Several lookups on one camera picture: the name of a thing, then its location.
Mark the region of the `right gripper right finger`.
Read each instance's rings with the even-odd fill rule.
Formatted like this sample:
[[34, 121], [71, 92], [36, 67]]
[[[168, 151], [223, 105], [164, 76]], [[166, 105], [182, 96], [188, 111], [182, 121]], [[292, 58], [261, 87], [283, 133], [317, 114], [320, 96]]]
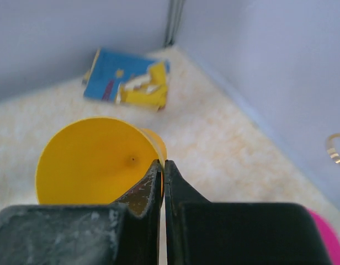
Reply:
[[295, 203], [215, 203], [168, 160], [168, 264], [331, 264], [317, 226]]

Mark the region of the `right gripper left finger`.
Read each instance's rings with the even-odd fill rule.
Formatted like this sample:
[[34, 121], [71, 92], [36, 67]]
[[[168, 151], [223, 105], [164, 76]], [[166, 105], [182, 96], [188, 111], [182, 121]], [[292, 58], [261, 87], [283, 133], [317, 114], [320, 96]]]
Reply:
[[106, 205], [12, 205], [0, 211], [0, 264], [157, 264], [161, 164]]

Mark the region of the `orange wine glass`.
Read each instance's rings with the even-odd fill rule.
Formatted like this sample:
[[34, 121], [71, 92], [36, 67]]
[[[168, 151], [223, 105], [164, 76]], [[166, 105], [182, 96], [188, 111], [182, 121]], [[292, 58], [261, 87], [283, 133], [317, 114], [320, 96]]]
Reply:
[[150, 129], [100, 116], [76, 121], [44, 147], [35, 172], [39, 204], [109, 204], [167, 158]]

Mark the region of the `pink wine glass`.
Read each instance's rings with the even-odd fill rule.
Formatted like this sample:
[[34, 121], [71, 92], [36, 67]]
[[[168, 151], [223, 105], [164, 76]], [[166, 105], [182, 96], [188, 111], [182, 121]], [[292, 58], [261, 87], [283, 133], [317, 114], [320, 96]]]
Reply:
[[308, 209], [312, 216], [322, 241], [325, 244], [332, 264], [340, 265], [340, 238], [332, 225], [317, 212]]

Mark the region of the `gold wine glass rack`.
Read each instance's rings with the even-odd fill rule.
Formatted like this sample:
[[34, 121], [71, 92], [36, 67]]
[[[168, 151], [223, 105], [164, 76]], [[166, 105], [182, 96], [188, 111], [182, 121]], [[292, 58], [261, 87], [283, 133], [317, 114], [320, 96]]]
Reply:
[[340, 166], [340, 149], [336, 147], [336, 140], [340, 139], [340, 133], [330, 135], [326, 139], [326, 151], [331, 160]]

